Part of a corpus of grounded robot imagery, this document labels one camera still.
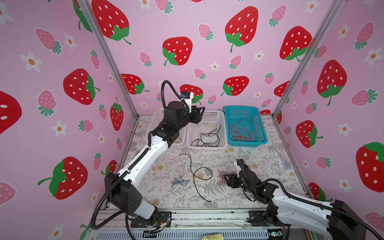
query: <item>white dots on strawberry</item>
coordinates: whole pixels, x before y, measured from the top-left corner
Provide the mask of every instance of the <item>white dots on strawberry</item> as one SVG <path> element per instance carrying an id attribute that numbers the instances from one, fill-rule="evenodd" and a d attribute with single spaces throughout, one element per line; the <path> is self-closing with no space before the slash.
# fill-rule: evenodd
<path id="1" fill-rule="evenodd" d="M 355 96 L 352 97 L 351 103 L 353 105 L 363 107 L 365 105 L 372 104 L 374 101 L 377 100 L 377 96 L 379 93 L 376 92 L 374 89 L 369 89 L 368 91 L 363 89 L 360 90 L 358 93 L 355 94 Z"/>
<path id="2" fill-rule="evenodd" d="M 384 192 L 384 145 L 371 142 L 359 148 L 356 164 L 363 184 L 375 192 Z"/>

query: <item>pink strawberry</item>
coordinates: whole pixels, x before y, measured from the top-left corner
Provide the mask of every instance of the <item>pink strawberry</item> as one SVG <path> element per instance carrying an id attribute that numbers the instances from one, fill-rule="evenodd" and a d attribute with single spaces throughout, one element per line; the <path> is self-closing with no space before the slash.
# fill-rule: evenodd
<path id="1" fill-rule="evenodd" d="M 37 103 L 40 105 L 37 109 L 40 111 L 40 115 L 44 115 L 46 118 L 52 116 L 56 107 L 56 100 L 53 94 L 45 89 L 37 97 Z"/>
<path id="2" fill-rule="evenodd" d="M 116 140 L 116 144 L 118 145 L 118 150 L 121 150 L 121 140 L 120 140 L 120 138 L 118 138 L 117 140 Z"/>
<path id="3" fill-rule="evenodd" d="M 211 31 L 211 27 L 206 24 L 199 25 L 200 37 L 205 38 L 206 41 L 210 41 L 214 38 L 214 32 Z"/>
<path id="4" fill-rule="evenodd" d="M 81 120 L 79 122 L 78 127 L 79 127 L 79 130 L 82 132 L 90 132 L 93 129 L 93 123 L 88 119 Z"/>
<path id="5" fill-rule="evenodd" d="M 384 232 L 384 216 L 381 216 L 377 212 L 370 212 L 365 215 L 365 220 L 377 230 Z"/>
<path id="6" fill-rule="evenodd" d="M 209 105 L 212 105 L 212 104 L 214 104 L 214 103 L 216 102 L 216 100 L 217 100 L 216 95 L 212 95 L 212 96 L 210 96 L 210 97 L 208 98 L 208 104 L 209 104 Z"/>
<path id="7" fill-rule="evenodd" d="M 270 105 L 272 102 L 272 99 L 267 99 L 263 102 L 262 108 L 266 108 L 268 105 Z"/>
<path id="8" fill-rule="evenodd" d="M 367 105 L 367 103 L 372 104 L 374 101 L 376 101 L 378 95 L 379 94 L 374 89 L 369 89 L 368 91 L 363 89 L 352 97 L 351 103 L 353 105 L 363 107 Z"/>
<path id="9" fill-rule="evenodd" d="M 150 68 L 152 66 L 151 58 L 146 54 L 145 52 L 140 53 L 140 61 L 146 66 L 147 68 Z"/>
<path id="10" fill-rule="evenodd" d="M 271 28 L 274 28 L 279 24 L 281 20 L 283 20 L 285 16 L 285 12 L 287 11 L 286 5 L 281 5 L 280 7 L 276 8 L 275 11 L 272 13 L 272 18 L 269 19 L 269 26 Z"/>
<path id="11" fill-rule="evenodd" d="M 95 169 L 95 171 L 99 169 L 100 165 L 101 165 L 101 153 L 97 152 L 95 154 L 95 159 L 93 160 L 93 168 Z"/>
<path id="12" fill-rule="evenodd" d="M 301 87 L 301 95 L 304 96 L 308 91 L 308 80 L 304 80 L 303 86 Z"/>
<path id="13" fill-rule="evenodd" d="M 232 58 L 231 64 L 229 64 L 229 68 L 232 70 L 235 70 L 238 65 L 241 64 L 241 56 L 237 55 L 236 57 Z"/>
<path id="14" fill-rule="evenodd" d="M 316 49 L 313 57 L 321 58 L 326 52 L 327 52 L 327 46 L 321 45 L 319 48 Z"/>
<path id="15" fill-rule="evenodd" d="M 193 72 L 195 73 L 195 77 L 197 78 L 205 79 L 207 77 L 204 71 L 201 69 L 195 68 Z"/>
<path id="16" fill-rule="evenodd" d="M 327 169 L 331 167 L 331 160 L 327 157 L 319 157 L 316 160 L 316 164 L 322 169 Z"/>
<path id="17" fill-rule="evenodd" d="M 268 85 L 272 84 L 272 82 L 274 81 L 275 77 L 273 76 L 273 73 L 267 73 L 265 75 L 265 79 L 264 79 L 264 82 Z"/>
<path id="18" fill-rule="evenodd" d="M 100 61 L 98 59 L 98 55 L 97 55 L 95 49 L 92 49 L 92 51 L 91 51 L 91 61 L 92 61 L 93 65 L 95 66 L 95 68 L 99 69 Z"/>
<path id="19" fill-rule="evenodd" d="M 287 134 L 287 135 L 289 135 L 290 133 L 291 133 L 291 126 L 287 126 L 287 127 L 285 127 L 285 129 L 284 129 L 284 133 L 285 134 Z"/>
<path id="20" fill-rule="evenodd" d="M 106 119 L 107 119 L 107 110 L 104 108 L 104 105 L 103 105 L 103 104 L 100 104 L 100 105 L 99 105 L 99 112 L 100 112 L 100 117 L 101 117 L 103 120 L 106 120 Z"/>
<path id="21" fill-rule="evenodd" d="M 356 37 L 355 50 L 359 51 L 368 45 L 368 40 L 373 36 L 373 22 L 365 24 Z"/>
<path id="22" fill-rule="evenodd" d="M 170 14 L 172 12 L 172 3 L 168 0 L 155 0 L 157 8 L 160 11 L 164 11 L 165 14 Z"/>
<path id="23" fill-rule="evenodd" d="M 60 43 L 55 41 L 55 37 L 52 35 L 52 33 L 41 28 L 36 28 L 35 33 L 37 38 L 46 49 L 52 50 L 52 52 L 57 55 L 62 53 Z"/>
<path id="24" fill-rule="evenodd" d="M 317 109 L 316 103 L 308 104 L 308 106 L 305 108 L 305 113 L 312 114 L 313 112 L 316 112 L 316 109 Z"/>
<path id="25" fill-rule="evenodd" d="M 0 206 L 16 197 L 17 190 L 11 184 L 0 181 Z"/>

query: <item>white flower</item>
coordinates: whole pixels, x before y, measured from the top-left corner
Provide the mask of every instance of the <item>white flower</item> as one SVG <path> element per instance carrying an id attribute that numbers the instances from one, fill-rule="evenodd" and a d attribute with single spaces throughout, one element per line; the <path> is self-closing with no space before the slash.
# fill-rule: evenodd
<path id="1" fill-rule="evenodd" d="M 220 65 L 217 64 L 217 62 L 214 62 L 214 64 L 211 64 L 211 71 L 212 71 L 212 70 L 217 71 L 217 69 L 218 69 L 219 67 L 220 67 Z"/>
<path id="2" fill-rule="evenodd" d="M 308 169 L 310 165 L 307 163 L 307 160 L 303 160 L 303 167 L 305 167 L 305 169 Z"/>
<path id="3" fill-rule="evenodd" d="M 98 192 L 93 192 L 92 197 L 90 199 L 90 201 L 92 202 L 92 205 L 95 203 L 95 201 L 98 200 L 98 198 L 97 198 L 98 195 L 99 195 Z"/>
<path id="4" fill-rule="evenodd" d="M 292 109 L 296 110 L 296 107 L 297 107 L 297 103 L 295 101 L 294 103 L 292 103 Z"/>
<path id="5" fill-rule="evenodd" d="M 263 53 L 262 50 L 260 50 L 260 52 L 255 53 L 255 59 L 254 59 L 254 60 L 259 60 L 259 61 L 261 61 L 261 60 L 262 60 L 262 57 L 264 57 L 264 56 L 265 56 L 265 54 Z"/>
<path id="6" fill-rule="evenodd" d="M 13 21 L 13 18 L 6 12 L 5 4 L 0 2 L 0 24 L 4 25 L 5 21 Z"/>
<path id="7" fill-rule="evenodd" d="M 254 93 L 253 95 L 254 95 L 253 98 L 259 98 L 263 94 L 260 93 L 260 91 L 258 91 L 257 93 Z"/>
<path id="8" fill-rule="evenodd" d="M 53 131 L 56 131 L 56 137 L 60 135 L 65 135 L 65 129 L 67 128 L 66 124 L 61 124 L 60 121 L 57 121 L 56 126 L 51 127 Z"/>
<path id="9" fill-rule="evenodd" d="M 48 240 L 56 240 L 58 237 L 61 237 L 63 235 L 62 229 L 64 227 L 64 224 L 60 227 L 55 226 L 53 228 L 53 233 L 48 237 Z"/>
<path id="10" fill-rule="evenodd" d="M 312 0 L 311 2 L 307 2 L 307 8 L 305 9 L 304 13 L 310 12 L 310 14 L 312 14 L 313 10 L 319 5 L 320 3 L 318 3 L 317 0 Z"/>
<path id="11" fill-rule="evenodd" d="M 25 69 L 31 70 L 32 68 L 36 70 L 36 72 L 40 72 L 39 65 L 43 62 L 39 59 L 36 59 L 31 51 L 28 52 L 28 56 L 20 55 L 21 59 L 26 62 Z"/>
<path id="12" fill-rule="evenodd" d="M 369 65 L 372 66 L 375 63 L 375 61 L 382 59 L 383 55 L 380 54 L 381 49 L 382 47 L 379 47 L 378 49 L 376 49 L 376 51 L 369 50 L 368 57 L 364 59 L 364 62 L 368 62 Z"/>
<path id="13" fill-rule="evenodd" d="M 352 189 L 352 186 L 348 184 L 348 179 L 342 180 L 339 178 L 339 182 L 339 188 L 344 189 L 345 192 L 348 192 L 348 189 Z"/>
<path id="14" fill-rule="evenodd" d="M 105 136 L 103 136 L 101 133 L 100 133 L 100 137 L 97 138 L 97 140 L 99 140 L 99 145 L 105 143 L 104 140 L 105 140 Z"/>
<path id="15" fill-rule="evenodd" d="M 152 0 L 139 0 L 139 2 L 141 2 L 141 9 L 146 8 L 149 10 L 149 4 L 151 3 L 151 1 Z"/>
<path id="16" fill-rule="evenodd" d="M 351 28 L 350 26 L 347 26 L 347 24 L 344 24 L 343 28 L 338 31 L 339 37 L 337 39 L 339 40 L 340 38 L 345 38 L 350 28 Z"/>
<path id="17" fill-rule="evenodd" d="M 348 133 L 352 131 L 352 128 L 348 127 L 348 123 L 344 123 L 344 125 L 339 124 L 339 133 L 344 134 L 344 136 L 348 136 Z"/>
<path id="18" fill-rule="evenodd" d="M 108 74 L 108 80 L 110 83 L 113 83 L 113 76 L 112 76 L 112 73 L 109 73 Z"/>
<path id="19" fill-rule="evenodd" d="M 73 36 L 68 36 L 68 34 L 64 33 L 65 35 L 65 44 L 70 46 L 70 49 L 73 50 L 73 48 L 77 47 L 76 44 L 73 41 Z"/>

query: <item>red strawberry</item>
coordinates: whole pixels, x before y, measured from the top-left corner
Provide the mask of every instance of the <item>red strawberry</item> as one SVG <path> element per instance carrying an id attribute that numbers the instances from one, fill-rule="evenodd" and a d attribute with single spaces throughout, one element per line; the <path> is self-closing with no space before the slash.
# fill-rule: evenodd
<path id="1" fill-rule="evenodd" d="M 264 82 L 268 85 L 271 85 L 274 81 L 275 77 L 273 76 L 273 73 L 267 73 L 265 75 Z"/>
<path id="2" fill-rule="evenodd" d="M 92 10 L 104 36 L 131 45 L 124 38 L 129 35 L 129 22 L 120 9 L 107 0 L 92 0 Z"/>
<path id="3" fill-rule="evenodd" d="M 122 143 L 121 143 L 120 138 L 118 138 L 118 139 L 116 140 L 116 144 L 118 145 L 118 150 L 121 150 L 121 145 L 122 145 Z"/>
<path id="4" fill-rule="evenodd" d="M 248 86 L 249 78 L 245 76 L 231 77 L 227 78 L 223 84 L 224 92 L 221 94 L 223 96 L 226 93 L 228 96 L 237 96 L 244 91 Z"/>
<path id="5" fill-rule="evenodd" d="M 56 199 L 66 199 L 79 190 L 87 181 L 88 171 L 79 160 L 74 157 L 66 157 L 53 169 L 53 177 L 39 181 L 52 179 L 49 190 Z"/>
<path id="6" fill-rule="evenodd" d="M 205 38 L 206 41 L 210 41 L 214 38 L 214 32 L 211 31 L 211 27 L 206 24 L 199 25 L 200 37 Z"/>
<path id="7" fill-rule="evenodd" d="M 316 143 L 316 138 L 323 138 L 323 136 L 317 137 L 317 128 L 310 120 L 296 126 L 296 135 L 306 148 L 312 147 Z"/>
<path id="8" fill-rule="evenodd" d="M 277 88 L 275 88 L 275 90 L 273 91 L 273 93 L 274 93 L 276 96 L 278 96 L 278 97 L 282 97 L 283 94 L 284 94 L 284 92 L 285 92 L 285 90 L 286 90 L 286 88 L 287 88 L 287 86 L 288 86 L 288 84 L 289 84 L 289 81 L 287 81 L 287 82 L 285 82 L 285 83 L 283 83 L 283 84 L 277 86 Z"/>
<path id="9" fill-rule="evenodd" d="M 275 11 L 272 13 L 272 18 L 269 19 L 269 26 L 271 28 L 274 28 L 279 24 L 281 20 L 283 20 L 285 16 L 285 12 L 287 11 L 286 5 L 281 5 L 280 7 L 276 8 Z"/>
<path id="10" fill-rule="evenodd" d="M 209 105 L 212 105 L 212 104 L 214 104 L 214 103 L 216 102 L 216 100 L 217 100 L 216 95 L 212 95 L 212 96 L 210 96 L 210 97 L 208 98 L 208 104 L 209 104 Z"/>
<path id="11" fill-rule="evenodd" d="M 308 184 L 308 186 L 310 187 L 310 190 L 311 190 L 315 200 L 323 201 L 323 202 L 332 202 L 333 201 L 332 198 L 329 200 L 326 200 L 327 198 L 325 196 L 324 191 L 316 183 L 311 182 L 310 184 Z"/>
<path id="12" fill-rule="evenodd" d="M 11 184 L 0 181 L 0 206 L 16 197 L 17 190 Z"/>
<path id="13" fill-rule="evenodd" d="M 316 110 L 317 110 L 316 103 L 308 104 L 308 106 L 305 108 L 305 113 L 312 114 L 313 112 L 316 112 Z"/>
<path id="14" fill-rule="evenodd" d="M 352 97 L 351 103 L 353 105 L 363 107 L 367 105 L 367 103 L 372 104 L 374 101 L 376 101 L 378 95 L 379 94 L 374 89 L 369 89 L 368 91 L 363 89 Z"/>
<path id="15" fill-rule="evenodd" d="M 365 26 L 360 30 L 358 36 L 356 37 L 357 42 L 355 42 L 355 49 L 359 51 L 368 45 L 368 40 L 373 36 L 373 22 L 365 24 Z"/>
<path id="16" fill-rule="evenodd" d="M 140 53 L 140 61 L 146 66 L 147 68 L 150 68 L 152 66 L 151 58 L 148 54 L 145 52 Z"/>
<path id="17" fill-rule="evenodd" d="M 298 59 L 303 55 L 312 41 L 312 35 L 302 26 L 296 26 L 285 35 L 280 49 L 280 58 L 284 60 Z"/>
<path id="18" fill-rule="evenodd" d="M 118 98 L 116 97 L 116 103 L 114 103 L 109 111 L 111 116 L 111 121 L 113 128 L 118 131 L 121 128 L 122 120 L 124 118 L 124 111 L 122 110 L 121 105 L 118 102 Z"/>
<path id="19" fill-rule="evenodd" d="M 128 92 L 135 95 L 140 94 L 142 91 L 149 92 L 144 90 L 144 82 L 136 75 L 133 74 L 121 74 L 125 86 L 127 86 Z"/>
<path id="20" fill-rule="evenodd" d="M 327 46 L 321 45 L 313 54 L 314 58 L 321 58 L 327 52 Z"/>
<path id="21" fill-rule="evenodd" d="M 0 91 L 0 134 L 22 116 L 22 108 L 15 98 Z"/>
<path id="22" fill-rule="evenodd" d="M 104 174 L 105 176 L 108 175 L 108 173 L 115 173 L 115 170 L 116 170 L 116 166 L 117 166 L 117 162 L 115 160 L 112 160 L 106 167 L 105 169 L 105 173 L 103 173 L 103 171 L 101 171 L 102 174 Z"/>
<path id="23" fill-rule="evenodd" d="M 377 212 L 370 212 L 365 215 L 365 220 L 377 230 L 384 232 L 384 216 L 381 216 Z"/>
<path id="24" fill-rule="evenodd" d="M 289 135 L 289 134 L 291 133 L 291 126 L 287 126 L 287 127 L 285 127 L 285 129 L 284 129 L 284 133 L 285 133 L 286 135 Z"/>
<path id="25" fill-rule="evenodd" d="M 193 44 L 191 40 L 185 36 L 177 38 L 169 38 L 163 42 L 163 55 L 172 65 L 184 65 L 191 55 Z"/>
<path id="26" fill-rule="evenodd" d="M 272 99 L 267 99 L 263 102 L 262 108 L 266 108 L 268 105 L 270 105 L 272 102 Z"/>
<path id="27" fill-rule="evenodd" d="M 93 160 L 93 168 L 97 171 L 101 165 L 101 153 L 97 152 Z"/>
<path id="28" fill-rule="evenodd" d="M 93 123 L 88 119 L 81 120 L 78 127 L 80 131 L 88 133 L 93 129 Z"/>
<path id="29" fill-rule="evenodd" d="M 344 68 L 336 60 L 330 60 L 321 71 L 317 82 L 317 92 L 323 98 L 329 98 L 329 106 L 332 96 L 339 94 L 346 82 L 347 73 Z"/>
<path id="30" fill-rule="evenodd" d="M 103 105 L 103 104 L 100 104 L 100 105 L 99 105 L 99 112 L 100 112 L 100 117 L 101 117 L 103 120 L 106 120 L 106 119 L 107 119 L 107 110 L 104 108 L 104 105 Z"/>
<path id="31" fill-rule="evenodd" d="M 100 61 L 98 59 L 98 55 L 96 54 L 95 49 L 92 49 L 91 51 L 91 61 L 96 69 L 99 69 Z"/>
<path id="32" fill-rule="evenodd" d="M 384 145 L 371 142 L 359 148 L 356 163 L 363 184 L 375 192 L 384 192 Z"/>
<path id="33" fill-rule="evenodd" d="M 193 93 L 192 103 L 199 102 L 201 105 L 200 100 L 203 98 L 203 90 L 201 88 L 193 85 L 184 84 L 180 87 L 180 93 L 182 93 L 183 91 L 192 92 Z"/>
<path id="34" fill-rule="evenodd" d="M 76 69 L 64 78 L 63 86 L 65 93 L 81 104 L 89 105 L 95 99 L 96 91 L 93 79 L 82 68 Z"/>
<path id="35" fill-rule="evenodd" d="M 249 6 L 236 14 L 225 26 L 227 41 L 240 47 L 249 43 L 256 33 L 259 12 L 257 8 Z"/>
<path id="36" fill-rule="evenodd" d="M 308 80 L 304 80 L 303 86 L 301 87 L 301 95 L 304 96 L 308 91 Z"/>
<path id="37" fill-rule="evenodd" d="M 52 50 L 52 52 L 57 55 L 62 53 L 60 43 L 55 41 L 55 37 L 52 35 L 52 33 L 41 28 L 36 28 L 35 33 L 37 38 L 46 49 Z"/>
<path id="38" fill-rule="evenodd" d="M 197 78 L 205 79 L 207 77 L 204 71 L 201 69 L 195 68 L 193 72 L 195 73 L 195 77 Z"/>
<path id="39" fill-rule="evenodd" d="M 327 169 L 327 168 L 331 167 L 331 160 L 327 157 L 325 157 L 325 158 L 319 157 L 316 160 L 316 164 L 317 164 L 317 166 L 319 166 L 322 169 Z"/>

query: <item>black cable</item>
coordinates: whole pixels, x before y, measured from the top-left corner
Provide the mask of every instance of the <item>black cable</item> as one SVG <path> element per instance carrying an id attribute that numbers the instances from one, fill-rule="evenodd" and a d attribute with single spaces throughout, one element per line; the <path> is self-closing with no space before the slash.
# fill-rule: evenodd
<path id="1" fill-rule="evenodd" d="M 277 180 L 277 179 L 274 179 L 274 178 L 268 178 L 267 180 L 263 181 L 262 183 L 258 184 L 258 185 L 254 185 L 248 178 L 248 176 L 246 175 L 245 171 L 244 171 L 244 167 L 242 164 L 240 164 L 240 168 L 242 169 L 243 173 L 244 173 L 244 176 L 245 178 L 248 180 L 248 182 L 254 186 L 254 187 L 261 187 L 263 185 L 265 185 L 267 182 L 270 182 L 270 181 L 274 181 L 274 182 L 277 182 L 281 189 L 283 190 L 283 192 L 289 197 L 289 198 L 293 198 L 297 201 L 300 201 L 300 202 L 304 202 L 306 204 L 309 204 L 309 205 L 313 205 L 313 206 L 316 206 L 316 207 L 319 207 L 321 209 L 326 209 L 326 210 L 329 210 L 329 211 L 332 211 L 332 212 L 336 212 L 338 214 L 341 214 L 341 215 L 344 215 L 346 217 L 349 217 L 350 219 L 354 220 L 355 222 L 361 224 L 365 229 L 367 229 L 368 231 L 370 231 L 373 235 L 375 235 L 375 237 L 379 240 L 384 240 L 383 237 L 381 237 L 378 232 L 376 232 L 373 228 L 371 228 L 368 224 L 366 224 L 365 222 L 359 220 L 358 218 L 355 218 L 354 216 L 344 212 L 344 211 L 341 211 L 341 210 L 338 210 L 338 209 L 335 209 L 333 207 L 328 207 L 328 206 L 325 206 L 323 204 L 319 204 L 319 203 L 315 203 L 315 202 L 311 202 L 311 201 L 308 201 L 308 200 L 305 200 L 305 199 L 301 199 L 299 197 L 296 197 L 296 196 L 293 196 L 291 195 L 289 192 L 287 192 L 283 186 L 283 184 Z"/>
<path id="2" fill-rule="evenodd" d="M 180 154 L 179 156 L 181 156 L 181 155 L 188 155 L 188 156 L 189 156 L 189 159 L 191 160 L 190 170 L 191 170 L 191 173 L 193 174 L 193 184 L 195 185 L 195 188 L 196 188 L 196 191 L 197 191 L 198 195 L 199 195 L 202 199 L 204 199 L 205 201 L 207 201 L 207 202 L 211 202 L 211 201 L 205 199 L 203 196 L 200 195 L 200 193 L 199 193 L 199 191 L 197 190 L 197 187 L 196 187 L 195 177 L 200 178 L 200 179 L 202 179 L 202 180 L 204 180 L 204 181 L 209 180 L 209 179 L 211 179 L 211 178 L 213 177 L 212 171 L 211 171 L 209 168 L 207 168 L 207 167 L 201 167 L 201 168 L 197 169 L 195 172 L 192 172 L 192 158 L 191 158 L 191 155 L 186 154 L 186 153 L 182 153 L 182 154 Z M 208 179 L 204 179 L 204 178 L 201 178 L 201 177 L 198 177 L 198 176 L 195 175 L 195 173 L 196 173 L 197 171 L 199 171 L 200 169 L 202 169 L 202 168 L 206 168 L 206 169 L 208 169 L 208 171 L 210 171 L 210 173 L 211 173 L 211 177 L 210 177 L 210 178 L 208 178 Z"/>
<path id="3" fill-rule="evenodd" d="M 97 204 L 95 210 L 93 211 L 92 218 L 91 218 L 91 228 L 93 230 L 97 230 L 101 228 L 102 226 L 106 225 L 109 221 L 111 221 L 113 218 L 115 218 L 117 215 L 120 215 L 124 213 L 123 211 L 118 211 L 106 220 L 104 220 L 99 225 L 96 225 L 96 217 L 97 214 L 100 211 L 101 206 L 103 205 L 103 202 L 107 198 L 108 194 L 123 180 L 123 178 L 128 174 L 128 172 L 124 172 L 109 188 L 107 191 L 105 191 L 104 195 L 101 197 L 100 202 Z"/>

